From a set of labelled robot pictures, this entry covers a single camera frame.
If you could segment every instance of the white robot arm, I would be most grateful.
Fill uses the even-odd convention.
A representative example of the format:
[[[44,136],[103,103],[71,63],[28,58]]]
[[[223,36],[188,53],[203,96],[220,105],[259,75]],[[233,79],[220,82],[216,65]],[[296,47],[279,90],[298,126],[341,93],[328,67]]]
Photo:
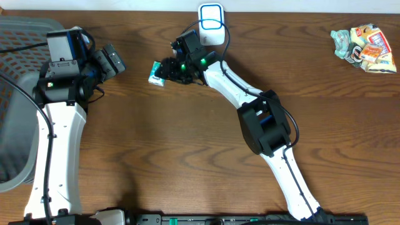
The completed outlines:
[[[38,111],[39,146],[35,180],[25,207],[24,220],[35,224],[48,223],[49,220],[45,219],[48,213],[57,224],[97,225],[105,222],[107,225],[125,225],[122,210],[104,211],[94,215],[93,219],[81,216],[78,187],[79,146],[89,98],[94,89],[104,94],[97,85],[123,72],[125,65],[111,44],[95,51],[93,37],[80,27],[49,32],[47,44],[51,62],[42,66],[33,92],[34,101],[49,119],[54,136],[51,158],[48,159],[49,127]],[[50,167],[48,180],[45,180],[47,160],[50,160]],[[48,183],[49,201],[46,213],[45,182]]]
[[[249,147],[261,155],[272,169],[290,214],[297,220],[314,218],[322,209],[310,193],[294,160],[289,139],[290,127],[284,111],[280,109],[278,96],[273,91],[263,93],[243,81],[225,61],[221,63],[223,59],[215,52],[206,52],[195,31],[181,34],[172,43],[172,48],[176,58],[163,60],[155,75],[183,84],[200,79],[220,92],[237,109],[243,136]],[[258,95],[264,95],[274,104],[259,99]]]
[[[231,79],[236,80],[236,82],[242,87],[248,89],[252,93],[258,94],[262,92],[261,90],[258,90],[243,81],[228,67],[225,61],[222,62],[222,65]],[[235,106],[236,109],[242,107],[244,103],[251,103],[256,99],[256,97],[246,94],[244,91],[242,91],[242,89],[238,88],[231,80],[229,80],[226,75],[223,74],[219,62],[214,62],[212,65],[208,66],[208,69],[204,71],[204,78],[210,88],[214,88],[220,92]],[[293,150],[292,148],[289,148],[286,150],[286,157],[301,188],[299,190],[295,180],[292,177],[289,167],[286,165],[286,162],[283,158],[283,151],[285,148],[286,145],[279,147],[274,151],[273,157],[266,156],[263,153],[261,153],[260,156],[272,169],[275,178],[277,179],[286,198],[287,208],[289,209],[290,214],[298,220],[311,218],[311,211],[316,214],[320,207],[319,203],[310,193],[307,184],[304,181],[296,164],[296,161],[294,160]],[[302,193],[304,193],[304,197],[307,199],[309,206],[306,204]]]

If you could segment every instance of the black cable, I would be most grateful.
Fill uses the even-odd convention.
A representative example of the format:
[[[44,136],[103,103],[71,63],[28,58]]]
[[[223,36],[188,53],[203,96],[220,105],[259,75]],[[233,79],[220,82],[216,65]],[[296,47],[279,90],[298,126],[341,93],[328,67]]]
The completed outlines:
[[[293,177],[293,179],[294,179],[294,182],[296,183],[296,186],[297,186],[297,188],[299,189],[300,195],[301,195],[302,198],[304,199],[304,202],[306,203],[307,207],[309,208],[309,210],[310,210],[310,212],[311,212],[311,216],[312,216],[313,220],[315,221],[316,218],[315,218],[313,209],[311,208],[310,204],[308,203],[307,198],[304,196],[304,193],[303,193],[303,191],[301,190],[301,187],[300,187],[300,185],[299,185],[299,183],[298,183],[298,180],[296,179],[296,177],[295,177],[295,175],[294,175],[294,173],[293,173],[292,167],[291,167],[290,164],[289,164],[288,158],[286,157],[286,151],[287,151],[288,149],[290,149],[290,148],[293,148],[293,147],[298,143],[298,141],[299,141],[300,132],[299,132],[299,126],[298,126],[296,120],[295,120],[294,117],[290,114],[290,112],[289,112],[285,107],[283,107],[281,104],[279,104],[279,103],[276,102],[275,100],[270,99],[270,98],[268,98],[268,97],[261,96],[261,95],[259,95],[259,94],[250,92],[249,89],[247,89],[247,88],[245,88],[245,87],[242,87],[236,80],[234,80],[234,79],[226,72],[226,69],[224,69],[224,67],[223,67],[223,61],[224,61],[224,59],[225,59],[225,55],[226,55],[226,52],[227,52],[227,50],[228,50],[229,44],[231,43],[231,33],[229,32],[229,28],[228,28],[223,22],[218,21],[218,20],[216,20],[216,19],[200,19],[200,20],[198,20],[198,21],[192,22],[192,23],[182,32],[182,34],[185,33],[189,28],[191,28],[191,27],[194,26],[195,24],[201,23],[201,22],[203,22],[203,21],[216,21],[216,22],[219,22],[222,26],[224,26],[224,28],[225,28],[225,30],[226,30],[226,32],[227,32],[227,42],[226,42],[224,51],[222,52],[222,56],[221,56],[221,60],[220,60],[220,67],[221,67],[222,73],[223,73],[233,84],[235,84],[239,89],[241,89],[242,91],[244,91],[246,94],[251,95],[251,96],[254,96],[254,97],[259,98],[259,99],[262,99],[262,100],[265,100],[265,101],[268,102],[268,103],[273,103],[274,105],[276,105],[279,109],[281,109],[282,111],[284,111],[284,113],[289,117],[289,119],[290,119],[291,122],[293,123],[293,127],[294,127],[294,130],[295,130],[295,132],[296,132],[296,138],[294,139],[294,141],[293,141],[291,144],[287,145],[286,148],[283,150],[282,158],[285,160],[285,163],[287,164],[287,167],[289,168],[289,171],[290,171],[290,173],[291,173],[291,175],[292,175],[292,177]]]
[[[19,91],[25,98],[27,98],[34,106],[35,108],[39,111],[39,113],[42,115],[44,121],[47,124],[47,128],[49,129],[49,135],[47,138],[49,139],[49,144],[47,147],[47,156],[46,156],[46,166],[44,169],[44,183],[43,183],[43,201],[44,201],[44,213],[46,215],[46,222],[47,225],[51,225],[51,217],[50,217],[50,206],[49,206],[49,172],[50,172],[50,160],[51,160],[51,151],[53,147],[53,127],[51,126],[49,118],[46,116],[44,111],[40,108],[40,106],[36,103],[36,101],[27,93],[25,92],[22,88],[20,88],[17,84],[13,83],[10,81],[6,76],[3,76],[0,74],[0,78],[5,80],[6,83],[8,83],[10,86],[15,88],[17,91]]]
[[[30,45],[30,46],[16,47],[14,49],[0,50],[0,53],[11,53],[11,52],[14,52],[14,51],[22,51],[22,50],[27,50],[27,49],[31,49],[31,48],[40,47],[40,46],[46,46],[46,45],[48,45],[48,43],[47,42],[43,42],[43,43],[33,44],[33,45]]]
[[[98,91],[100,91],[100,92],[102,93],[102,95],[101,95],[100,97],[96,98],[95,100],[88,101],[88,102],[87,102],[88,104],[94,103],[95,101],[97,101],[97,100],[103,98],[104,95],[106,94],[106,92],[105,92],[103,89],[101,89],[101,87],[99,87],[99,86],[96,86],[95,89],[98,90]]]
[[[311,222],[311,221],[289,221],[289,220],[266,220],[266,221],[253,221],[245,222],[241,225],[332,225],[324,222]]]
[[[44,62],[42,64],[42,66],[40,67],[40,71],[39,71],[39,79],[41,78],[45,78],[46,74],[49,70],[49,63],[51,62],[51,59],[47,60],[46,62]]]

